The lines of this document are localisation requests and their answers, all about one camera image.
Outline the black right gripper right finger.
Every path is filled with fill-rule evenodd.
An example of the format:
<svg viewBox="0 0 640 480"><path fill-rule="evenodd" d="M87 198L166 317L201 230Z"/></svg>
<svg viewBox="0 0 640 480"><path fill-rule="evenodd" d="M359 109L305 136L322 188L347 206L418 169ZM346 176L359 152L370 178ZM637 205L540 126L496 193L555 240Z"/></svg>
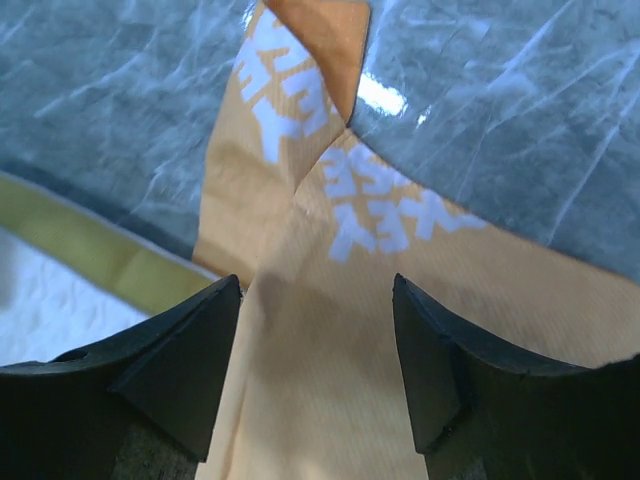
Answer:
<svg viewBox="0 0 640 480"><path fill-rule="evenodd" d="M584 368L516 346L396 276L416 451L432 479L635 479L639 362Z"/></svg>

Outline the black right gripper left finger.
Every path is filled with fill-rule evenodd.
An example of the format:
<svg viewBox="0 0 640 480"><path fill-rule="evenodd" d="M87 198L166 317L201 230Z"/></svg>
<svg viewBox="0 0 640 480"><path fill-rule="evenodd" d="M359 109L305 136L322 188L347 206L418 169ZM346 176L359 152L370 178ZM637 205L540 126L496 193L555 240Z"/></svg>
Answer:
<svg viewBox="0 0 640 480"><path fill-rule="evenodd" d="M230 275L49 362L1 370L5 479L191 479L208 456L242 292Z"/></svg>

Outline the cream quilted pillow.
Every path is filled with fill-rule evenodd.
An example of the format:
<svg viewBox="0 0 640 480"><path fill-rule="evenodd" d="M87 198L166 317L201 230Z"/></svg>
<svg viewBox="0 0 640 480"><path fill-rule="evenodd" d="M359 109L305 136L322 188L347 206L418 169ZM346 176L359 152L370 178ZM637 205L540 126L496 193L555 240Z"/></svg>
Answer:
<svg viewBox="0 0 640 480"><path fill-rule="evenodd" d="M1 363L47 362L162 313L215 274L1 176Z"/></svg>

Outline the orange pillowcase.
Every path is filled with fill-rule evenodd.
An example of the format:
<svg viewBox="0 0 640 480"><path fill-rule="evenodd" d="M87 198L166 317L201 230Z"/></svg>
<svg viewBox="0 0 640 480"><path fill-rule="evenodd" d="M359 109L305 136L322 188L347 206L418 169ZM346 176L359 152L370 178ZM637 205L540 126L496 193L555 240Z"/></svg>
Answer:
<svg viewBox="0 0 640 480"><path fill-rule="evenodd" d="M631 282L491 226L372 153L259 2L206 156L194 258L248 289L200 479L424 479L401 379L403 274L522 347L597 367L639 350Z"/></svg>

